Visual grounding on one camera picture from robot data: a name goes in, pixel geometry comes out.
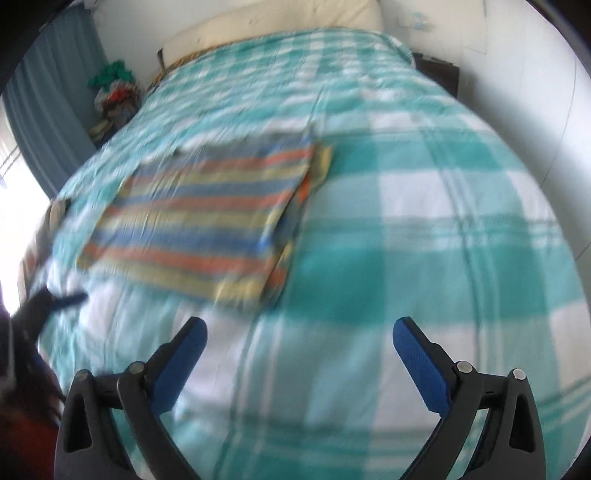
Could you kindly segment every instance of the white pillow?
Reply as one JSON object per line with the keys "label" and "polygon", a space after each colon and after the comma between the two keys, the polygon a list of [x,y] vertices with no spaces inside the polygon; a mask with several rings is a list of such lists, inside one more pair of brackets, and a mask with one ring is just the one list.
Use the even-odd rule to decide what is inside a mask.
{"label": "white pillow", "polygon": [[266,0],[213,17],[168,40],[165,66],[196,51],[276,32],[348,27],[383,31],[377,0]]}

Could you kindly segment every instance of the bed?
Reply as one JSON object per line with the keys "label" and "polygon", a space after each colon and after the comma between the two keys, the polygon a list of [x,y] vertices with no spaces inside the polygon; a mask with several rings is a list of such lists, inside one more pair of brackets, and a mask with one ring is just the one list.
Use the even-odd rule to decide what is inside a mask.
{"label": "bed", "polygon": [[[74,201],[38,284],[84,288],[90,300],[54,316],[41,348],[67,389],[81,368],[146,360],[200,316],[208,345],[162,420],[202,478],[398,478],[439,418],[392,347],[394,322],[411,316],[454,360],[527,373],[558,479],[589,436],[591,326],[551,207],[491,127],[417,72],[399,41],[321,26],[225,41],[172,69],[70,179],[60,196]],[[275,308],[238,314],[76,269],[141,163],[304,128],[334,154]]]}

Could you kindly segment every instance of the metal screw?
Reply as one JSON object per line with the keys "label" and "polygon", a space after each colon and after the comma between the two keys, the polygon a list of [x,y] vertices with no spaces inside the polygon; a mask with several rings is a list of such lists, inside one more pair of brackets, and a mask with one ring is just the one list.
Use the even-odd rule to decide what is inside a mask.
{"label": "metal screw", "polygon": [[78,382],[82,382],[83,380],[86,380],[88,378],[88,374],[90,372],[88,370],[80,370],[77,374],[76,374],[76,380]]}
{"label": "metal screw", "polygon": [[133,374],[140,374],[144,371],[144,367],[145,364],[143,362],[134,362],[129,367],[127,367],[127,370],[129,370],[130,373]]}
{"label": "metal screw", "polygon": [[464,360],[459,361],[456,363],[457,369],[462,372],[463,374],[469,374],[472,371],[472,366],[469,362],[465,362]]}
{"label": "metal screw", "polygon": [[525,372],[521,368],[516,368],[513,370],[513,376],[517,380],[525,380]]}

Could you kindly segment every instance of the folded towel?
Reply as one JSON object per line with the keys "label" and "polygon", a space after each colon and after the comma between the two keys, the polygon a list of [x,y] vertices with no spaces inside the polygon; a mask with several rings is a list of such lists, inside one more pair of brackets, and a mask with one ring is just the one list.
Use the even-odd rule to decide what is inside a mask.
{"label": "folded towel", "polygon": [[140,165],[105,210],[78,267],[238,310],[272,306],[303,204],[331,156],[304,132],[204,145]]}

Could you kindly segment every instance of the nightstand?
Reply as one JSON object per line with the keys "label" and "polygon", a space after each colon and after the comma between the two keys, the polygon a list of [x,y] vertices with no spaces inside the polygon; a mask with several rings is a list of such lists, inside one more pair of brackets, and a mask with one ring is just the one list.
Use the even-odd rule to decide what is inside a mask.
{"label": "nightstand", "polygon": [[457,89],[460,83],[460,67],[447,61],[423,55],[422,53],[413,52],[413,56],[419,72],[425,74],[431,80],[435,80],[451,95],[457,98]]}

